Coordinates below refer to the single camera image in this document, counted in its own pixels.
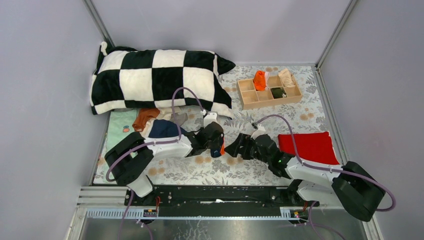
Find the navy underwear orange trim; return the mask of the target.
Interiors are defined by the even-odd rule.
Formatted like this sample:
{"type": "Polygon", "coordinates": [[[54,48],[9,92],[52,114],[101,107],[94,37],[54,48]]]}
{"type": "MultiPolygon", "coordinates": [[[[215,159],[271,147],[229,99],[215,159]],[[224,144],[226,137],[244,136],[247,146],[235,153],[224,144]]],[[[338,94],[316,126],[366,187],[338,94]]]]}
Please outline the navy underwear orange trim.
{"type": "Polygon", "coordinates": [[[224,140],[213,142],[210,147],[210,156],[218,158],[225,154],[224,140]]]}

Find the wooden compartment organizer box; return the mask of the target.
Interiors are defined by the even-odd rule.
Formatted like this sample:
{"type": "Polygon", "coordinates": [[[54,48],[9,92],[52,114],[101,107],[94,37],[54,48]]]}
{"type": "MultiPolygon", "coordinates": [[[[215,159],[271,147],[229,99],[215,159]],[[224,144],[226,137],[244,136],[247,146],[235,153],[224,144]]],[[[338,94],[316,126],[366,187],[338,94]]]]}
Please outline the wooden compartment organizer box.
{"type": "Polygon", "coordinates": [[[238,80],[236,87],[242,109],[250,110],[300,102],[303,98],[303,94],[296,82],[295,76],[291,74],[290,77],[294,83],[293,87],[283,86],[282,81],[276,75],[269,78],[269,89],[264,91],[256,90],[252,78],[238,80]],[[274,98],[272,89],[275,88],[281,89],[282,97],[274,98]]]}

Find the orange underwear white trim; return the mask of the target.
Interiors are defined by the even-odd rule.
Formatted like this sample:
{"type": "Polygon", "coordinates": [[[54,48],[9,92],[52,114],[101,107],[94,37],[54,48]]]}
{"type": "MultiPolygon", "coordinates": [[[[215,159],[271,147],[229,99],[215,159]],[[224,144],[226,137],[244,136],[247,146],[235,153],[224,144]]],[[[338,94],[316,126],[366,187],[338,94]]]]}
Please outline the orange underwear white trim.
{"type": "Polygon", "coordinates": [[[269,73],[258,70],[253,78],[253,85],[256,91],[265,91],[268,86],[269,73]]]}

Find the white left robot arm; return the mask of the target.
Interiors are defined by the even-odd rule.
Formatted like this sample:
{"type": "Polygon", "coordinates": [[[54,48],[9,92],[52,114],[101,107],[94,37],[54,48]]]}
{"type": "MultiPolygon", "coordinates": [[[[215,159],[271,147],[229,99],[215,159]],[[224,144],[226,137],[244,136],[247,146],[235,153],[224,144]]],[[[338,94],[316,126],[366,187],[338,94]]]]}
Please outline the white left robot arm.
{"type": "Polygon", "coordinates": [[[213,158],[224,153],[224,130],[213,121],[197,131],[186,131],[168,120],[155,121],[151,132],[143,137],[132,132],[104,156],[109,166],[108,182],[128,187],[144,206],[155,200],[154,186],[145,168],[152,160],[186,158],[209,150],[213,158]]]}

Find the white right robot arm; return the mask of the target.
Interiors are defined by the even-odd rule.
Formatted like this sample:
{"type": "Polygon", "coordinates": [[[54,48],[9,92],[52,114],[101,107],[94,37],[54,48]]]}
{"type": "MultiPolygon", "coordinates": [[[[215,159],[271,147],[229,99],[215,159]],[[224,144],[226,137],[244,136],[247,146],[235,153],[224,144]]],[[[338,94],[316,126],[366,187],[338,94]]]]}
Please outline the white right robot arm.
{"type": "Polygon", "coordinates": [[[356,162],[330,165],[297,158],[280,151],[267,134],[241,133],[224,151],[232,157],[259,160],[266,163],[274,175],[290,179],[291,189],[286,198],[293,206],[304,201],[329,201],[342,206],[354,218],[369,222],[386,194],[386,190],[356,162]]]}

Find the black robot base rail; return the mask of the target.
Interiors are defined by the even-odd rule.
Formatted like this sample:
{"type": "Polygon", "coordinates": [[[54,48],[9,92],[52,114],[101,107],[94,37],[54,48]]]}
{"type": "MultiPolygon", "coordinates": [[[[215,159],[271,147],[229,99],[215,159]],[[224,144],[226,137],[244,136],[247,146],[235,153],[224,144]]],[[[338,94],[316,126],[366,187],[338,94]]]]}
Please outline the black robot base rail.
{"type": "Polygon", "coordinates": [[[240,185],[155,185],[145,197],[125,194],[124,205],[162,209],[217,210],[231,212],[250,212],[254,209],[288,208],[306,210],[319,206],[317,200],[304,200],[293,187],[285,186],[240,186],[240,185]]]}

